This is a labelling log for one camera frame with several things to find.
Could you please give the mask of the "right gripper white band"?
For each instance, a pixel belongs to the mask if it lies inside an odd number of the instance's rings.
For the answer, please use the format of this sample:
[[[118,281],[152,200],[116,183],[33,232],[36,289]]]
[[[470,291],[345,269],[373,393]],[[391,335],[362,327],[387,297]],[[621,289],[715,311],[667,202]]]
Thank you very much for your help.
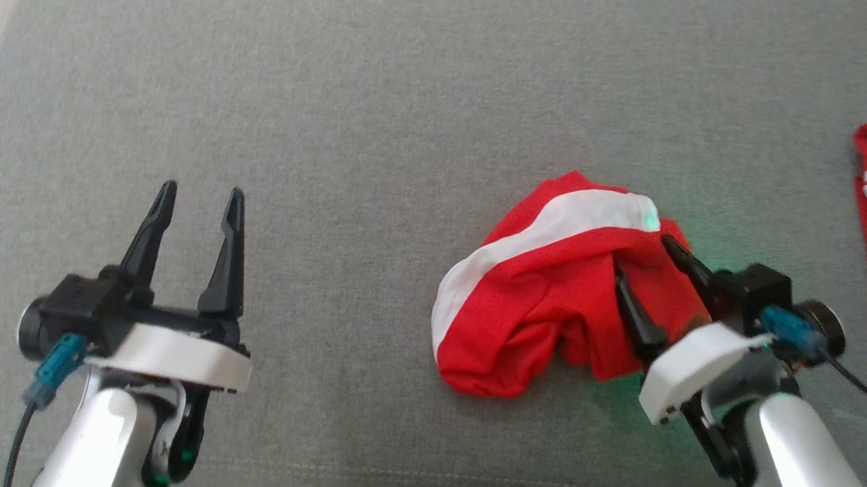
[[[720,316],[714,274],[672,234],[663,248],[698,294],[709,316]],[[747,414],[758,405],[753,352],[771,343],[769,334],[746,337],[720,322],[700,326],[669,346],[666,329],[653,321],[634,294],[624,269],[614,264],[619,317],[634,356],[647,367],[639,404],[649,422],[665,425],[683,416],[713,470],[735,487],[756,479],[745,435]]]

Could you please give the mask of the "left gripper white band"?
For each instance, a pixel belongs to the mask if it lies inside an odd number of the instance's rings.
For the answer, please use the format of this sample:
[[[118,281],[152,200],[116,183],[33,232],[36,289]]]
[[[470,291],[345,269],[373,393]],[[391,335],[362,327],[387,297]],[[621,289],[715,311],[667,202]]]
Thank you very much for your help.
[[[231,190],[224,241],[198,312],[155,308],[152,279],[172,223],[177,183],[162,183],[119,268],[131,291],[100,295],[86,363],[80,476],[179,484],[199,461],[214,392],[246,391],[252,373],[240,339],[246,198]]]

